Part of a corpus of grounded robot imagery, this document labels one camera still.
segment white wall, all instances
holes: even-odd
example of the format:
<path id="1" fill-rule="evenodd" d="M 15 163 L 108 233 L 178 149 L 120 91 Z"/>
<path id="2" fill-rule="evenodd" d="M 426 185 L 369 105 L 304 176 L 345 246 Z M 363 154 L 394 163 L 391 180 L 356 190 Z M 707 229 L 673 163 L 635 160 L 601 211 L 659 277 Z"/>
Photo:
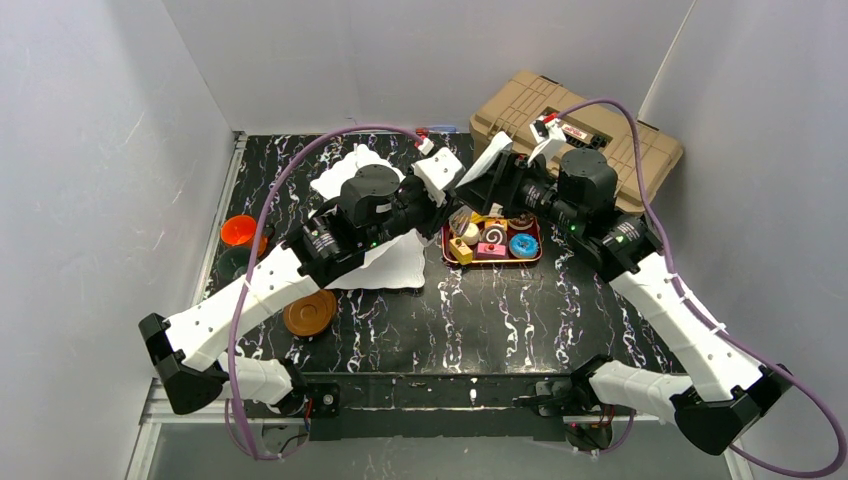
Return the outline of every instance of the white wall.
<path id="1" fill-rule="evenodd" d="M 0 465 L 123 478 L 232 135 L 158 0 L 0 2 Z"/>
<path id="2" fill-rule="evenodd" d="M 643 118 L 686 147 L 656 202 L 684 277 L 848 425 L 845 25 L 845 2 L 698 2 Z M 824 466 L 833 434 L 800 393 L 787 397 L 747 449 Z"/>
<path id="3" fill-rule="evenodd" d="M 518 70 L 637 109 L 680 0 L 164 0 L 230 126 L 468 120 Z"/>

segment orange cup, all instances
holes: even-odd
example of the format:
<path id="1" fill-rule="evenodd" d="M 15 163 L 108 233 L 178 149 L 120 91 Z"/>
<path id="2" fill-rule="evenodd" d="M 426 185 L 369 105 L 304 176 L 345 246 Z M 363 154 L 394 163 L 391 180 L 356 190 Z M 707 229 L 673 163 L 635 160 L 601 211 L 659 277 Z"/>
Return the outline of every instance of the orange cup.
<path id="1" fill-rule="evenodd" d="M 250 215 L 236 215 L 224 222 L 221 227 L 221 241 L 230 247 L 253 246 L 253 237 L 257 233 L 256 220 Z M 259 240 L 259 256 L 265 253 L 268 239 L 274 235 L 274 227 L 267 226 L 260 232 L 262 238 Z"/>

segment cable tie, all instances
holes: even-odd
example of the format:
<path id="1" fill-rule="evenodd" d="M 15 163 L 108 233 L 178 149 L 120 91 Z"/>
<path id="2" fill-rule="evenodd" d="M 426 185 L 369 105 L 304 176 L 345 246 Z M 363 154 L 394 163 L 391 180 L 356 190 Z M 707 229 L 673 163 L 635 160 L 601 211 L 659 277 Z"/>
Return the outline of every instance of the cable tie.
<path id="1" fill-rule="evenodd" d="M 251 286 L 250 283 L 247 281 L 247 277 L 245 277 L 244 279 L 244 284 L 247 286 L 247 291 L 250 292 L 250 295 L 253 296 L 254 300 L 256 300 L 256 303 L 258 303 L 259 306 L 262 307 L 262 310 L 265 310 L 265 313 L 267 313 L 269 317 L 274 315 L 274 312 L 272 312 L 271 309 L 268 308 L 267 305 L 265 305 L 262 299 L 259 298 L 259 295 L 253 292 L 253 286 Z"/>
<path id="2" fill-rule="evenodd" d="M 720 322 L 716 323 L 715 328 L 710 330 L 710 335 L 715 335 L 716 332 L 718 332 L 719 330 L 721 330 L 722 332 L 726 332 L 727 331 L 727 325 L 720 323 Z"/>

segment tan toolbox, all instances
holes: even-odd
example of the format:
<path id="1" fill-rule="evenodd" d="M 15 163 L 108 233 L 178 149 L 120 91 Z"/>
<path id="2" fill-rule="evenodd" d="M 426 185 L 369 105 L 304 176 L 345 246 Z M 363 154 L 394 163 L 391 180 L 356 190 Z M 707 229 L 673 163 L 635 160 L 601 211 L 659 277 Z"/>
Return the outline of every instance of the tan toolbox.
<path id="1" fill-rule="evenodd" d="M 512 138 L 513 150 L 529 154 L 536 146 L 530 132 L 530 124 L 536 118 L 559 112 L 585 100 L 541 75 L 519 72 L 471 117 L 474 151 L 478 154 L 482 152 L 492 137 L 503 130 Z M 568 115 L 563 120 L 563 132 L 568 139 L 568 145 L 554 158 L 548 159 L 548 171 L 556 175 L 560 158 L 573 148 L 597 148 L 618 173 L 616 206 L 629 213 L 642 213 L 644 206 L 636 182 L 633 140 L 624 116 L 600 105 L 592 105 Z M 680 160 L 683 146 L 677 140 L 642 122 L 639 122 L 638 129 L 643 173 L 650 201 L 668 172 Z"/>

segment yellow cheese block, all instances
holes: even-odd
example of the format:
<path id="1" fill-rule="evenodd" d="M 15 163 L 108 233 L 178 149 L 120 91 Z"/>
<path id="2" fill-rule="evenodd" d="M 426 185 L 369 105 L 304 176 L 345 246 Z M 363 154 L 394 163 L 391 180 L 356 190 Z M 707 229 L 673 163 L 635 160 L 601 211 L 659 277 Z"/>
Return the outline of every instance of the yellow cheese block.
<path id="1" fill-rule="evenodd" d="M 462 241 L 461 238 L 452 238 L 450 242 L 451 254 L 460 265 L 468 265 L 474 260 L 474 251 Z"/>
<path id="2" fill-rule="evenodd" d="M 471 212 L 471 223 L 483 223 L 488 219 L 489 217 L 484 217 L 477 212 Z"/>
<path id="3" fill-rule="evenodd" d="M 504 231 L 506 231 L 507 221 L 505 218 L 489 218 L 486 220 L 485 228 L 483 229 L 483 231 L 485 231 L 486 228 L 489 228 L 492 225 L 500 225 L 503 227 Z"/>

